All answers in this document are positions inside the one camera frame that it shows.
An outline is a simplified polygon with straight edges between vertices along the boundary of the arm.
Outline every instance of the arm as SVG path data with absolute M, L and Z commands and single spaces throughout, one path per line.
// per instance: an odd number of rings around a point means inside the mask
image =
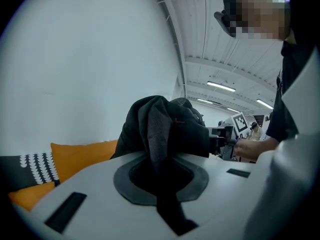
M 256 161 L 261 153 L 274 150 L 278 144 L 287 138 L 285 125 L 285 105 L 281 99 L 281 78 L 280 72 L 277 80 L 277 92 L 274 102 L 272 119 L 270 121 L 266 134 L 270 138 L 263 141 L 252 141 L 248 139 L 240 139 L 234 146 L 234 154 L 252 161 Z
M 261 140 L 261 138 L 262 138 L 263 135 L 264 135 L 264 131 L 262 130 L 261 127 L 259 127 L 259 134 L 260 134 L 260 140 Z
M 261 153 L 274 150 L 279 145 L 275 138 L 263 141 L 240 139 L 234 146 L 234 154 L 252 161 L 256 161 Z
M 246 139 L 247 139 L 247 140 L 250 140 L 251 137 L 252 137 L 252 130 L 250 131 L 250 134 L 249 134 L 249 136 L 248 136 Z

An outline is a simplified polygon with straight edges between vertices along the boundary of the person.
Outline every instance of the person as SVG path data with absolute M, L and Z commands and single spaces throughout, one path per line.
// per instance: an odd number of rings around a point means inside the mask
M 253 122 L 247 140 L 259 141 L 263 134 L 264 131 L 262 130 L 262 128 L 256 122 Z
M 234 154 L 252 161 L 265 151 L 274 150 L 281 141 L 298 134 L 297 127 L 282 101 L 304 68 L 319 35 L 313 32 L 316 0 L 223 0 L 224 11 L 229 21 L 249 34 L 260 34 L 261 38 L 283 41 L 281 55 L 282 70 L 277 80 L 277 92 L 273 116 L 264 141 L 240 139 L 234 146 Z

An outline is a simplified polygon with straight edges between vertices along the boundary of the black fabric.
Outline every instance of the black fabric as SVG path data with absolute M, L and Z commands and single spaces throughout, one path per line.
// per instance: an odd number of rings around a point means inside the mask
M 165 181 L 170 184 L 170 188 L 174 193 L 182 190 L 194 178 L 194 173 L 190 169 L 176 162 L 174 159 L 167 160 L 166 171 L 167 179 L 165 179 Z M 145 159 L 133 166 L 129 171 L 129 178 L 137 187 L 155 196 L 158 195 L 159 190 L 154 184 L 157 179 L 150 159 Z
M 5 191 L 14 192 L 46 182 L 54 182 L 57 186 L 60 181 L 57 174 L 52 174 L 51 169 L 55 165 L 51 160 L 49 153 L 0 156 L 0 168 L 6 181 Z
M 282 95 L 299 76 L 315 45 L 319 45 L 319 35 L 314 31 L 316 22 L 312 20 L 312 17 L 315 16 L 312 13 L 315 8 L 310 1 L 290 0 L 290 27 L 294 32 L 296 44 L 283 42 L 281 50 L 283 56 L 282 70 L 276 80 L 277 92 L 273 115 L 266 131 L 268 136 L 278 142 L 293 138 L 298 134 L 296 124 L 282 101 Z
M 163 123 L 167 124 L 167 137 L 162 137 L 161 132 L 158 132 L 158 137 L 161 138 L 161 141 L 165 142 L 165 139 L 167 139 L 167 149 L 163 156 L 167 156 L 167 153 L 170 155 L 176 152 L 183 152 L 208 158 L 210 150 L 209 131 L 204 127 L 203 121 L 198 122 L 196 120 L 190 110 L 192 105 L 189 103 L 188 101 L 180 105 L 176 100 L 169 102 L 162 96 L 150 96 L 135 102 L 127 114 L 112 158 L 138 151 L 146 151 L 150 156 L 149 120 L 155 126 Z
M 149 191 L 156 194 L 157 211 L 177 235 L 182 235 L 197 225 L 185 218 L 177 188 L 170 182 L 175 175 L 168 157 L 183 152 L 208 158 L 209 150 L 209 131 L 188 100 L 169 102 L 162 96 L 150 96 L 130 108 L 112 158 L 147 153 L 155 185 Z
M 179 202 L 197 200 L 208 185 L 207 171 L 177 155 L 168 157 L 166 163 L 166 187 L 175 192 Z M 118 193 L 139 206 L 157 206 L 157 180 L 146 154 L 125 163 L 113 176 Z

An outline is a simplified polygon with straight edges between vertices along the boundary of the black shirt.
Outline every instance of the black shirt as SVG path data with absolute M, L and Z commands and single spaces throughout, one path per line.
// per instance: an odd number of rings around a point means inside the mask
M 316 22 L 312 19 L 312 0 L 290 0 L 290 27 L 293 30 L 296 44 L 283 42 L 282 70 L 277 80 L 277 92 L 272 119 L 266 134 L 278 142 L 298 134 L 296 124 L 282 101 L 282 95 L 289 89 L 307 63 L 319 37 Z

